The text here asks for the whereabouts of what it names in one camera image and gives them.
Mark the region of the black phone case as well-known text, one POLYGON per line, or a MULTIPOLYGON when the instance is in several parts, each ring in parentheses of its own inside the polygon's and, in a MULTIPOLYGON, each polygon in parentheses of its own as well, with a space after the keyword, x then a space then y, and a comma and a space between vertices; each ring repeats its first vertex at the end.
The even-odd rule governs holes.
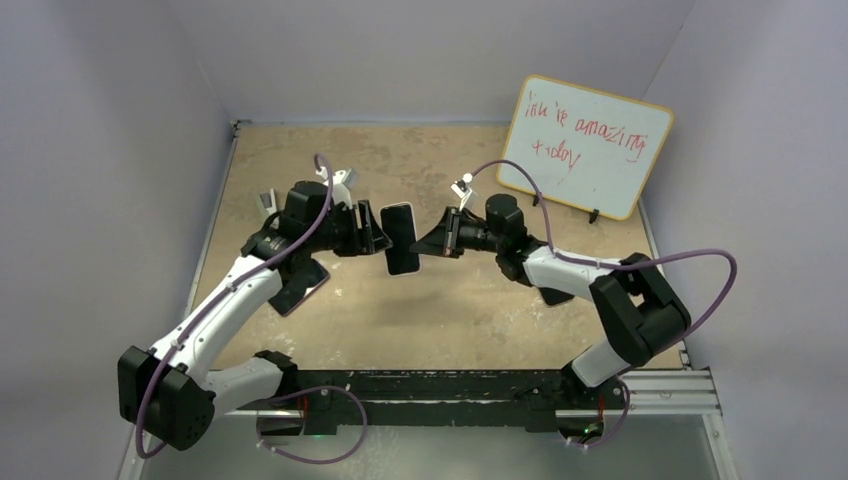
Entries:
POLYGON ((562 305, 574 299, 572 294, 554 288, 539 287, 538 290, 543 302, 549 307, 562 305))

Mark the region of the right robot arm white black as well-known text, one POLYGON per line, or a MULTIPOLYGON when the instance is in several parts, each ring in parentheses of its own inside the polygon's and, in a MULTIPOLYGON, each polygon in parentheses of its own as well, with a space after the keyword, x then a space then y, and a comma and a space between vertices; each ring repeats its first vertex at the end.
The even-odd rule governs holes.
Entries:
POLYGON ((484 216, 448 207, 411 252, 459 258, 468 250, 490 252, 510 281, 539 291, 548 306, 576 297, 594 304, 605 334, 563 369, 561 392, 576 407, 596 399, 601 384, 648 363, 679 340, 691 315, 647 256, 601 260, 568 255, 528 232, 515 197, 491 196, 484 216))

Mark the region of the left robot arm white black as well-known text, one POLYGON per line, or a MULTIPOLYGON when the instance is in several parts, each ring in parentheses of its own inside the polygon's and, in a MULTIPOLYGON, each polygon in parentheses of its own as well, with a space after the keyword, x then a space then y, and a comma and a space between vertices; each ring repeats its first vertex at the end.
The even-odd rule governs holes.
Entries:
POLYGON ((259 400, 289 407, 300 388, 289 356, 264 350, 226 370, 214 369, 215 361, 260 307, 285 313, 305 300, 318 265, 313 254, 366 256, 390 245, 369 201, 351 200, 343 184, 297 182, 185 320, 148 349, 131 346, 119 358, 121 417, 184 451, 232 410, 259 400))

